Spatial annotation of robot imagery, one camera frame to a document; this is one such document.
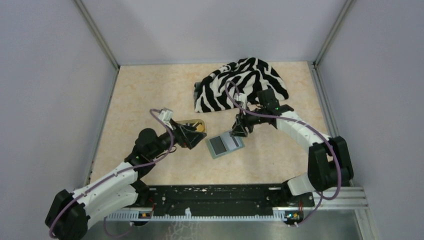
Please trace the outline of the black credit card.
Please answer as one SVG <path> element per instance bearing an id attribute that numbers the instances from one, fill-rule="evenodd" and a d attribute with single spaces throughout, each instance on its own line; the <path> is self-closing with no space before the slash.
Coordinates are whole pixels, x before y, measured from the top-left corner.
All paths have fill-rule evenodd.
<path id="1" fill-rule="evenodd" d="M 227 148 L 220 136 L 211 138 L 209 142 L 215 155 L 221 155 L 227 151 Z"/>

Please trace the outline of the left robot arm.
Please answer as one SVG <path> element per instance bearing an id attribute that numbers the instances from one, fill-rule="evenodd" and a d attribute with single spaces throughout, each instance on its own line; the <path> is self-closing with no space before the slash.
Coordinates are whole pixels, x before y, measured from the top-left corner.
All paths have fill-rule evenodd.
<path id="1" fill-rule="evenodd" d="M 69 192 L 56 194 L 45 224 L 52 238 L 80 240 L 106 216 L 124 207 L 149 208 L 153 205 L 150 188 L 141 181 L 155 166 L 155 161 L 172 153 L 173 146 L 192 149 L 207 135 L 200 119 L 169 121 L 165 133 L 143 129 L 131 153 L 110 173 L 97 181 Z"/>

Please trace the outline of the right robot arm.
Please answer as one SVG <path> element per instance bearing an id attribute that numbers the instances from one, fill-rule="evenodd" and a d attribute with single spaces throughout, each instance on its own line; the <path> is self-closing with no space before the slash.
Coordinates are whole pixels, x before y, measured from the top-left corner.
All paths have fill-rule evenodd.
<path id="1" fill-rule="evenodd" d="M 307 170 L 282 184 L 281 199 L 287 206 L 295 206 L 302 194 L 323 192 L 335 187 L 340 191 L 342 184 L 354 177 L 354 170 L 346 140 L 341 136 L 331 137 L 321 133 L 302 120 L 295 110 L 280 105 L 272 89 L 257 93 L 260 107 L 249 110 L 247 96 L 235 92 L 229 99 L 239 108 L 231 135 L 247 137 L 254 126 L 270 124 L 297 142 L 308 154 Z"/>

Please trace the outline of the silver magnetic stripe card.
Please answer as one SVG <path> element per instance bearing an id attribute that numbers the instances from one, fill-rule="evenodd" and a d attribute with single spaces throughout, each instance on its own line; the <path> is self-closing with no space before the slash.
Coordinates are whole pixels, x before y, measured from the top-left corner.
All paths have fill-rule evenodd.
<path id="1" fill-rule="evenodd" d="M 229 151 L 235 151 L 244 147 L 242 139 L 238 136 L 231 135 L 230 132 L 227 132 L 225 135 L 225 143 Z"/>

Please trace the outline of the light blue card holder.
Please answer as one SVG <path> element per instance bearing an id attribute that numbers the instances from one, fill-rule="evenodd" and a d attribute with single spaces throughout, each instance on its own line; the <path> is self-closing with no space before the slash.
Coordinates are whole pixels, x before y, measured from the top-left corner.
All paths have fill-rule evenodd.
<path id="1" fill-rule="evenodd" d="M 225 145 L 225 147 L 226 147 L 226 149 L 227 149 L 227 151 L 226 151 L 225 153 L 223 153 L 223 154 L 219 154 L 219 155 L 215 155 L 215 154 L 214 154 L 213 149 L 212 149 L 211 144 L 210 144 L 210 139 L 211 139 L 211 138 L 214 138 L 214 137 L 211 137 L 211 138 L 208 138 L 208 139 L 206 139 L 206 140 L 205 140 L 205 142 L 206 142 L 206 146 L 207 146 L 207 148 L 208 148 L 208 150 L 209 150 L 209 153 L 210 153 L 210 155 L 211 155 L 211 157 L 212 157 L 213 159 L 220 158 L 220 157 L 222 157 L 222 156 L 228 155 L 228 154 L 230 154 L 230 153 L 233 153 L 233 152 L 235 152 L 235 151 L 237 151 L 237 150 L 242 149 L 242 148 L 239 148 L 239 149 L 232 150 L 232 151 L 229 151 L 229 150 L 228 150 L 228 147 L 227 147 L 226 142 L 225 142 L 225 136 L 226 136 L 226 133 L 227 133 L 227 132 L 231 132 L 231 131 L 229 130 L 229 131 L 226 131 L 226 132 L 224 132 L 224 133 L 222 133 L 222 134 L 220 134 L 220 135 L 214 136 L 214 137 L 221 137 L 221 139 L 223 140 L 223 143 L 224 143 L 224 145 Z"/>

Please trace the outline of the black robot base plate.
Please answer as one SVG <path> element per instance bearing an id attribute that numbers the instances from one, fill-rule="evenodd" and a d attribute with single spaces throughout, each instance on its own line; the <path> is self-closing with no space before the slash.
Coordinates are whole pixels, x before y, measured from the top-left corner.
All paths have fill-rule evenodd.
<path id="1" fill-rule="evenodd" d="M 270 216 L 274 208 L 313 207 L 312 193 L 292 196 L 281 183 L 151 185 L 149 191 L 132 204 L 153 209 L 154 216 L 191 214 L 212 216 Z"/>

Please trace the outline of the zebra striped cloth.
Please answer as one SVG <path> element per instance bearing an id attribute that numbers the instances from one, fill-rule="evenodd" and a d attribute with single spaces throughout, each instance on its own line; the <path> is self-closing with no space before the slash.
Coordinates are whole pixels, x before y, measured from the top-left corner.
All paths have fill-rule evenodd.
<path id="1" fill-rule="evenodd" d="M 227 82 L 233 82 L 237 89 Z M 284 80 L 266 61 L 256 57 L 227 63 L 194 84 L 193 99 L 196 113 L 210 113 L 234 109 L 225 89 L 233 97 L 243 93 L 249 105 L 259 103 L 257 92 L 272 89 L 279 101 L 287 100 L 289 93 Z"/>

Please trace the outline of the beige oval card tray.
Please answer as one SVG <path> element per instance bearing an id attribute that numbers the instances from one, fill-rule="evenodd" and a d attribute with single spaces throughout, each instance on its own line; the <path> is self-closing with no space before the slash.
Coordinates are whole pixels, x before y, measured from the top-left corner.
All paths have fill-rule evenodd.
<path id="1" fill-rule="evenodd" d="M 190 126 L 190 127 L 194 127 L 196 128 L 197 132 L 206 132 L 206 123 L 198 118 L 195 119 L 187 119 L 187 120 L 178 120 L 176 121 L 176 123 L 181 124 L 181 125 L 185 125 L 185 126 Z"/>

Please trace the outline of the aluminium frame rail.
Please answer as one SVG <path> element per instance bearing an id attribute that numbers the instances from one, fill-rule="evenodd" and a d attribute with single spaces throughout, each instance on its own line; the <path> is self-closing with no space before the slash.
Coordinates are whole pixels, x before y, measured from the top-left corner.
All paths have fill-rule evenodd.
<path id="1" fill-rule="evenodd" d="M 106 196 L 97 206 L 117 199 L 122 208 L 148 208 L 154 206 L 159 214 L 191 208 L 204 214 L 216 205 L 219 211 L 237 214 L 253 214 L 269 211 L 272 208 L 313 208 L 321 203 L 323 209 L 367 208 L 368 202 L 363 190 L 357 187 L 342 187 L 333 199 L 321 198 L 317 193 L 307 192 L 292 196 L 288 190 L 273 184 L 233 184 L 233 185 L 154 185 L 137 190 L 130 185 L 122 193 Z"/>

